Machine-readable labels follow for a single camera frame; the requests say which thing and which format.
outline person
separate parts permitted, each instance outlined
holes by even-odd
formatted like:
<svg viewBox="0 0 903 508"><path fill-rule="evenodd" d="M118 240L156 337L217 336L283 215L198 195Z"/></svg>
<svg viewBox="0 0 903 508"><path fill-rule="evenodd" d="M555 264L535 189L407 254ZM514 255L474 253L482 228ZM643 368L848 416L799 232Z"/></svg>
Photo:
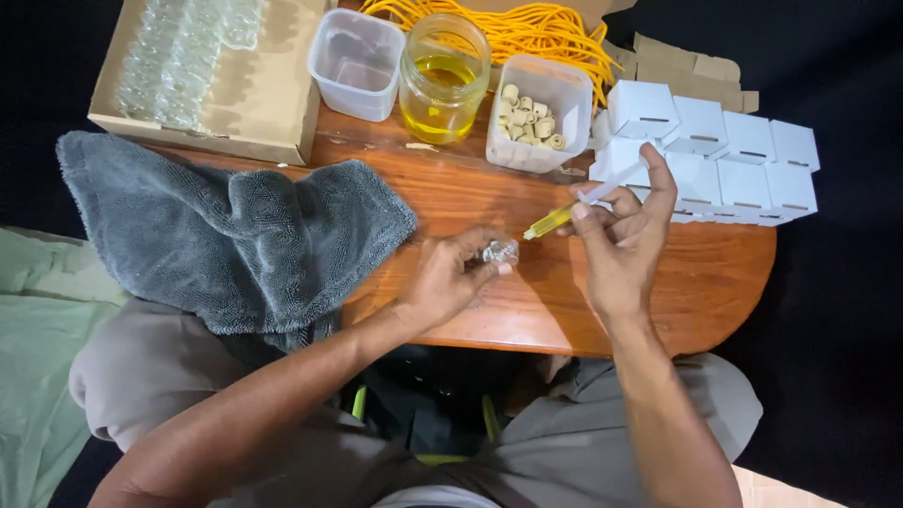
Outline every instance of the person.
<svg viewBox="0 0 903 508"><path fill-rule="evenodd" d="M578 359L563 396L534 401L475 457L426 466L323 402L512 272L468 262L503 238L485 227L426 241L396 301L255 372L197 317L131 301L70 375L92 432L126 452L91 506L741 507L731 461L762 409L735 367L672 361L658 339L650 291L677 191L655 148L640 153L645 202L621 187L611 211L578 203L558 231L582 239L613 362Z"/></svg>

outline syringe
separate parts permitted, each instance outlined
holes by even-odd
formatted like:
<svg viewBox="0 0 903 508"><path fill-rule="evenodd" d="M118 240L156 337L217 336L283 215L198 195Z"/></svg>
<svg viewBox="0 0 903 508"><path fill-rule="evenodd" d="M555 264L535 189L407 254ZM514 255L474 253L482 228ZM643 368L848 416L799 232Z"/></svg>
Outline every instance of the syringe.
<svg viewBox="0 0 903 508"><path fill-rule="evenodd" d="M577 200L570 204L566 204L558 210L553 210L549 212L548 215L536 221L530 229L524 233L524 240L531 240L534 238L539 238L545 235L547 232L554 230L560 227L562 224L565 224L567 221L571 219L571 208L578 202L585 202L587 204L593 204L598 200L605 197L605 194L610 193L615 190L615 187L625 183L633 174L637 171L645 169L649 170L649 162L642 156L639 156L639 160L637 160L634 164L630 165L624 171L615 174L608 181L603 183L602 185L597 185L595 189L589 191L584 194L583 192L577 192Z"/></svg>

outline gray pants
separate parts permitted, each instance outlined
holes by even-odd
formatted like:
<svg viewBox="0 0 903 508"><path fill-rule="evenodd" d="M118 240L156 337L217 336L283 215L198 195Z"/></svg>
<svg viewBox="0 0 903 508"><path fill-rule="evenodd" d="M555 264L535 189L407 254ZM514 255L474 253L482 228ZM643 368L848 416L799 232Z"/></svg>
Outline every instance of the gray pants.
<svg viewBox="0 0 903 508"><path fill-rule="evenodd" d="M368 436L349 414L324 408L255 482L215 504L364 508L402 488L445 484L505 507L646 505L614 364L579 362L566 398L536 400L498 443L465 463L424 466L401 447ZM749 382L709 353L675 365L732 462L762 414ZM98 327L76 357L70 389L91 432L127 450L246 374L197 317L132 300Z"/></svg>

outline yellow oil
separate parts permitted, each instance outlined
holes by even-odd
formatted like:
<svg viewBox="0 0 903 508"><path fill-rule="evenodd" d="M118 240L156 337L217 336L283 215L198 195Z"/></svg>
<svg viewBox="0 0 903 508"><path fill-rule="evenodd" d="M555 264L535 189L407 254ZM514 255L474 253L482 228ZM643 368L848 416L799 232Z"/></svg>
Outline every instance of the yellow oil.
<svg viewBox="0 0 903 508"><path fill-rule="evenodd" d="M455 56L424 56L417 59L414 66L442 88L463 87L477 79L467 63ZM446 103L441 97L402 93L399 102L411 133L427 143L442 145L467 135L482 99L483 93L479 93L478 97Z"/></svg>
<svg viewBox="0 0 903 508"><path fill-rule="evenodd" d="M545 235L547 232L557 229L571 219L571 208L580 202L576 200L571 204L566 204L558 210L552 210L548 215L536 221L529 230L524 232L524 240L532 240Z"/></svg>

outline fingernail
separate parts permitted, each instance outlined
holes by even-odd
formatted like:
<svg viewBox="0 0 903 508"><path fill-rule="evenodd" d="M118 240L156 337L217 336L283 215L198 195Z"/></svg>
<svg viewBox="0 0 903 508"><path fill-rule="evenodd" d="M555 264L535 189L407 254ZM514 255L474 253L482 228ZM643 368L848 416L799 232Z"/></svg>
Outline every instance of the fingernail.
<svg viewBox="0 0 903 508"><path fill-rule="evenodd" d="M578 202L571 208L571 217L580 220L590 214L590 205L585 202Z"/></svg>

